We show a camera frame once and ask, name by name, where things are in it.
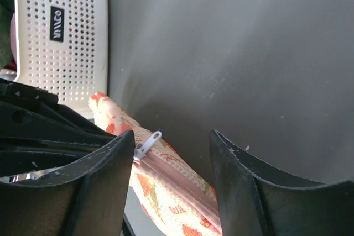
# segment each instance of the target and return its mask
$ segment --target basket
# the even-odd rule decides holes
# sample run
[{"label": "basket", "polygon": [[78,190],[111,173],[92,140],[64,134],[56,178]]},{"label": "basket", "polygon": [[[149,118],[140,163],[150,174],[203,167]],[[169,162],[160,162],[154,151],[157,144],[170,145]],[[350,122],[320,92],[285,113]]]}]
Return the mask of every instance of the basket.
[{"label": "basket", "polygon": [[92,118],[89,96],[107,90],[108,0],[15,0],[15,9],[15,81]]}]

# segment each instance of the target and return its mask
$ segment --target pink object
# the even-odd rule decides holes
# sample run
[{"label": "pink object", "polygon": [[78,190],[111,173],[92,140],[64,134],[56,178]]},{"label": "pink object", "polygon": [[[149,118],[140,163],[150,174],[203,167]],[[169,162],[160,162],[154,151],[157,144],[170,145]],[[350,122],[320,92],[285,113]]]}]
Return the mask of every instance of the pink object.
[{"label": "pink object", "polygon": [[129,185],[165,235],[221,236],[213,188],[162,138],[144,129],[103,93],[91,96],[95,123],[120,135],[133,130],[136,152]]},{"label": "pink object", "polygon": [[12,15],[11,25],[10,25],[10,46],[13,58],[17,63],[17,51],[16,51],[16,19],[15,13]]}]

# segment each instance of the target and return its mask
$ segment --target zipper slider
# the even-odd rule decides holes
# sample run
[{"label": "zipper slider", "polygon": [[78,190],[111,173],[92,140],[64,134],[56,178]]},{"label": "zipper slider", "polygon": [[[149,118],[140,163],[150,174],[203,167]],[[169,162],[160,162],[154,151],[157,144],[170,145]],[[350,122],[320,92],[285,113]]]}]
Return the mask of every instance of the zipper slider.
[{"label": "zipper slider", "polygon": [[134,152],[134,160],[140,161],[143,157],[145,157],[146,152],[148,152],[161,137],[162,133],[160,131],[156,131],[140,148],[138,148],[137,145]]}]

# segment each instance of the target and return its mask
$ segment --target pink zipper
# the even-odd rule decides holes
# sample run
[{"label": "pink zipper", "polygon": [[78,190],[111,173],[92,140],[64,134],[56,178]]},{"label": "pink zipper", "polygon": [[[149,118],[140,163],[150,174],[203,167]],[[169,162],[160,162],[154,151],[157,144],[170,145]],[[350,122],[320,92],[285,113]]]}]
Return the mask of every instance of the pink zipper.
[{"label": "pink zipper", "polygon": [[155,132],[140,148],[136,148],[139,155],[134,157],[135,165],[147,175],[164,180],[172,191],[188,201],[221,233],[217,203],[178,170],[149,151],[161,136],[161,132]]}]

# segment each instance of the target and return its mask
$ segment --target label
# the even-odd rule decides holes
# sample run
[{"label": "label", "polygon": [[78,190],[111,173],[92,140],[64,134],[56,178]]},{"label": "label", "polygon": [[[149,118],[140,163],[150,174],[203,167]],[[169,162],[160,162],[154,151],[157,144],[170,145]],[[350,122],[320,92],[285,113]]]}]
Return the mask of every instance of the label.
[{"label": "label", "polygon": [[50,7],[50,36],[52,41],[64,42],[64,10]]}]

